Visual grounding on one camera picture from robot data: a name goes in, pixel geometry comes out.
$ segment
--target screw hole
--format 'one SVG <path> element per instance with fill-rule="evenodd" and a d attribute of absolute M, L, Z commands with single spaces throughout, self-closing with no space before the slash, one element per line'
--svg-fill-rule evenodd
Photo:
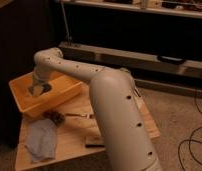
<path fill-rule="evenodd" d="M 142 123 L 138 123 L 138 124 L 137 124 L 137 127 L 141 127 L 141 126 L 142 126 Z"/>
<path fill-rule="evenodd" d="M 151 156 L 152 154 L 153 154 L 152 151 L 150 151 L 150 152 L 148 153 L 149 156 Z"/>
<path fill-rule="evenodd" d="M 126 99 L 130 100 L 132 98 L 132 96 L 128 95 L 126 96 Z"/>

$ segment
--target cable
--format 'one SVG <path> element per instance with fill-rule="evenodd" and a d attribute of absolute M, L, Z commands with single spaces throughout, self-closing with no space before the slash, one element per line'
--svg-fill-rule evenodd
<path fill-rule="evenodd" d="M 184 143 L 186 143 L 186 142 L 189 143 L 189 152 L 190 152 L 191 157 L 194 159 L 194 161 L 196 161 L 198 164 L 200 164 L 200 165 L 202 166 L 202 162 L 199 161 L 199 159 L 198 159 L 197 157 L 195 157 L 195 155 L 194 155 L 194 153 L 193 153 L 193 151 L 192 151 L 192 149 L 191 149 L 191 143 L 192 143 L 192 142 L 198 143 L 198 144 L 201 144 L 201 145 L 202 145 L 202 141 L 192 139 L 193 136 L 194 136 L 194 134 L 195 134 L 197 131 L 199 131 L 200 129 L 202 129 L 202 127 L 199 127 L 199 128 L 197 128 L 197 129 L 195 129 L 195 130 L 191 133 L 190 138 L 181 141 L 180 144 L 179 144 L 179 146 L 178 146 L 178 159 L 179 159 L 179 162 L 180 162 L 180 165 L 181 165 L 183 171 L 186 171 L 186 169 L 185 169 L 184 164 L 183 164 L 183 162 L 182 162 L 182 160 L 181 160 L 181 155 L 180 155 L 180 152 L 181 152 L 181 151 L 180 151 L 180 150 L 181 150 L 181 146 L 182 146 Z"/>
<path fill-rule="evenodd" d="M 198 94 L 198 90 L 195 89 L 195 93 L 194 93 L 194 103 L 195 103 L 195 106 L 197 108 L 197 110 L 199 111 L 199 113 L 202 115 L 202 110 L 200 109 L 198 103 L 197 103 L 197 94 Z"/>
<path fill-rule="evenodd" d="M 198 112 L 202 115 L 202 110 L 200 109 L 200 107 L 199 107 L 199 105 L 198 105 L 198 103 L 197 103 L 197 93 L 198 93 L 198 90 L 195 89 L 194 102 L 195 102 L 195 106 L 196 106 Z M 198 144 L 201 144 L 201 145 L 202 145 L 202 141 L 198 141 L 198 140 L 193 139 L 194 134 L 195 134 L 197 131 L 201 130 L 201 129 L 202 129 L 202 127 L 199 127 L 199 128 L 197 128 L 197 129 L 195 129 L 195 130 L 191 133 L 190 138 L 181 141 L 180 144 L 179 144 L 179 146 L 178 146 L 178 159 L 179 159 L 179 162 L 180 162 L 180 165 L 181 165 L 183 171 L 186 171 L 186 169 L 185 169 L 184 164 L 183 164 L 183 162 L 182 162 L 182 160 L 181 160 L 181 155 L 180 155 L 180 152 L 181 152 L 181 151 L 180 151 L 180 150 L 181 150 L 181 146 L 182 146 L 184 143 L 186 143 L 186 142 L 189 143 L 188 148 L 189 148 L 189 152 L 190 152 L 191 157 L 193 158 L 194 161 L 196 161 L 199 165 L 202 166 L 202 162 L 201 162 L 198 158 L 195 157 L 195 155 L 194 155 L 194 153 L 193 153 L 193 151 L 192 151 L 192 149 L 191 149 L 191 144 L 192 144 L 192 142 L 193 142 L 193 143 L 198 143 Z"/>

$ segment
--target wall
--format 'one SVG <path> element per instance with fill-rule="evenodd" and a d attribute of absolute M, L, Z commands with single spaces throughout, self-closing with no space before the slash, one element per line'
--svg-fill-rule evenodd
<path fill-rule="evenodd" d="M 59 44 L 58 8 L 50 0 L 16 0 L 0 9 L 0 139 L 12 147 L 17 145 L 21 114 L 8 82 L 33 70 L 36 51 Z"/>

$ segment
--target floor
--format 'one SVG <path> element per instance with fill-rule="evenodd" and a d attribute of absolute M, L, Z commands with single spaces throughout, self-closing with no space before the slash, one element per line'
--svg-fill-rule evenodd
<path fill-rule="evenodd" d="M 202 115 L 195 105 L 194 97 L 141 87 L 139 90 L 161 132 L 161 136 L 153 139 L 153 143 L 164 170 L 182 171 L 178 160 L 178 146 L 181 141 L 189 139 L 193 130 L 202 126 Z M 202 111 L 202 99 L 198 98 L 197 104 Z M 202 129 L 195 133 L 193 139 L 202 141 L 201 135 Z M 202 162 L 202 145 L 192 142 L 191 150 Z M 186 171 L 202 171 L 202 166 L 190 156 L 188 142 L 181 146 L 180 154 Z M 0 142 L 0 171 L 14 170 L 15 156 L 15 149 Z M 105 152 L 31 171 L 39 170 L 112 171 Z"/>

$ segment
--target small object on table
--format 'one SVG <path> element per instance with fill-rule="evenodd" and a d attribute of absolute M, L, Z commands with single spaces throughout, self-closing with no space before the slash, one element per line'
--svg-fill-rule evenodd
<path fill-rule="evenodd" d="M 85 147 L 104 147 L 102 137 L 100 135 L 86 136 Z"/>
<path fill-rule="evenodd" d="M 44 112 L 43 117 L 49 118 L 52 122 L 55 123 L 56 126 L 59 126 L 62 122 L 65 121 L 64 115 L 54 110 Z"/>
<path fill-rule="evenodd" d="M 74 116 L 74 117 L 83 117 L 87 119 L 94 119 L 95 115 L 94 114 L 79 114 L 79 113 L 65 113 L 65 116 Z"/>

